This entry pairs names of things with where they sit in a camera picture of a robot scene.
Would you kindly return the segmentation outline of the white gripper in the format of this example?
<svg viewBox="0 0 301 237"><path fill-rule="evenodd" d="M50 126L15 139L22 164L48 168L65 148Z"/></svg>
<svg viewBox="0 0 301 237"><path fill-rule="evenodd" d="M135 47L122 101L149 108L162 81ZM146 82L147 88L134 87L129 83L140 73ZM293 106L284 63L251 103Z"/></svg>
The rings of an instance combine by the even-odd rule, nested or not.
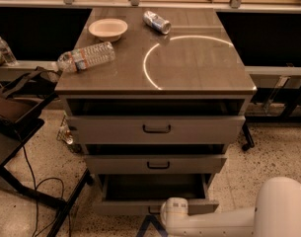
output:
<svg viewBox="0 0 301 237"><path fill-rule="evenodd" d="M166 229L184 227L188 219L188 201L181 197L168 198L161 205L160 218Z"/></svg>

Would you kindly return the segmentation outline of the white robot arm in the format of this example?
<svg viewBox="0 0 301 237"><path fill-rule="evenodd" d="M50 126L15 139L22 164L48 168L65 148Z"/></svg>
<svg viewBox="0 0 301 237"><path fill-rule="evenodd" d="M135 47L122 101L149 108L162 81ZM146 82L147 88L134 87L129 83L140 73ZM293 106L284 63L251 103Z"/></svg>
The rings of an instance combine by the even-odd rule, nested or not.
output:
<svg viewBox="0 0 301 237"><path fill-rule="evenodd" d="M206 214L190 215L186 199L171 197L160 217L168 237L301 237L301 184L271 178L254 206Z"/></svg>

